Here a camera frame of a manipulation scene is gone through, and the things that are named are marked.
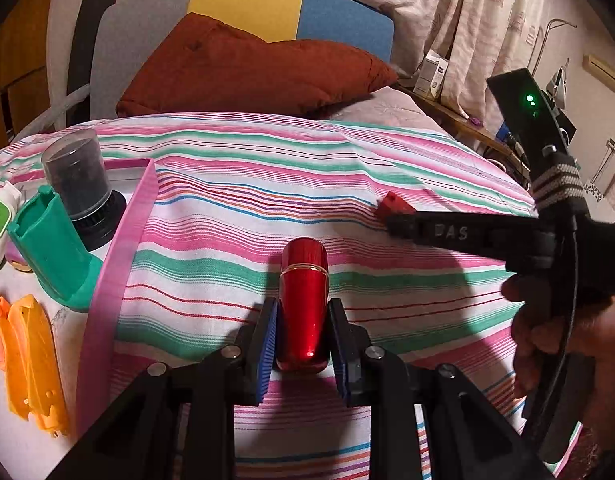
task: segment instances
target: rust-colored pillow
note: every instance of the rust-colored pillow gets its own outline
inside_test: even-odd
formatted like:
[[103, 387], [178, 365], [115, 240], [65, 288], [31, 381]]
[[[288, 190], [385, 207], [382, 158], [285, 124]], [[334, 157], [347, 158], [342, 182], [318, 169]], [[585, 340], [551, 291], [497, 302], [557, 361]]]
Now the rust-colored pillow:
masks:
[[334, 41], [265, 43], [187, 14], [144, 63], [116, 105], [119, 117], [160, 112], [258, 112], [305, 116], [388, 86], [382, 60]]

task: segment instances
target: metal bolt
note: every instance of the metal bolt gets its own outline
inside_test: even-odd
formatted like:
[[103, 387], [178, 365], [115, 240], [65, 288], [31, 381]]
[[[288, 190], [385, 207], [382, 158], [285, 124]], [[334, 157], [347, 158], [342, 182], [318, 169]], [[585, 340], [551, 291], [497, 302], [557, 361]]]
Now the metal bolt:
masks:
[[439, 373], [441, 377], [445, 377], [446, 379], [453, 379], [457, 376], [457, 369], [452, 365], [441, 365], [439, 366]]
[[380, 346], [368, 346], [365, 349], [365, 354], [370, 359], [382, 359], [385, 355], [385, 350], [383, 350]]
[[225, 359], [236, 359], [241, 355], [241, 349], [236, 345], [223, 346], [221, 355], [225, 357]]
[[548, 144], [547, 146], [543, 147], [541, 153], [543, 154], [543, 156], [548, 157], [552, 155], [552, 153], [556, 153], [556, 146], [553, 144]]
[[159, 377], [159, 375], [163, 375], [168, 370], [168, 367], [165, 363], [152, 363], [148, 366], [148, 373], [152, 377]]

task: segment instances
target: red metallic cylinder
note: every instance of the red metallic cylinder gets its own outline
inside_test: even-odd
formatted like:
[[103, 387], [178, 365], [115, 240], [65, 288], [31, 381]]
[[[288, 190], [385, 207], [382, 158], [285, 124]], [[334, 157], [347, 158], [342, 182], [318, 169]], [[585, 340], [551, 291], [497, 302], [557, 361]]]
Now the red metallic cylinder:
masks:
[[281, 256], [280, 337], [276, 363], [282, 371], [318, 373], [327, 367], [321, 344], [329, 277], [325, 247], [313, 238], [290, 241]]

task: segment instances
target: white box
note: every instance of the white box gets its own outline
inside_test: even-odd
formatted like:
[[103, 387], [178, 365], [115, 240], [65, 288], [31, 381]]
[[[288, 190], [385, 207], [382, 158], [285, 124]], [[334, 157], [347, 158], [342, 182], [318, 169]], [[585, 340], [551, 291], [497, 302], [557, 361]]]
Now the white box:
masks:
[[421, 72], [416, 80], [414, 93], [435, 100], [441, 94], [447, 65], [447, 59], [430, 50], [421, 64]]

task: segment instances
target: transparent plastic container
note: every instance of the transparent plastic container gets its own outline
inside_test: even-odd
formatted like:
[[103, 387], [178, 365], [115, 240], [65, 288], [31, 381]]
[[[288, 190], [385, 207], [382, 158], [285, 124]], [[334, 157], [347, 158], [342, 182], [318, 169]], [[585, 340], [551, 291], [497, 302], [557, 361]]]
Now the transparent plastic container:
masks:
[[96, 131], [77, 130], [61, 137], [41, 155], [43, 173], [61, 197], [70, 220], [85, 218], [110, 198]]

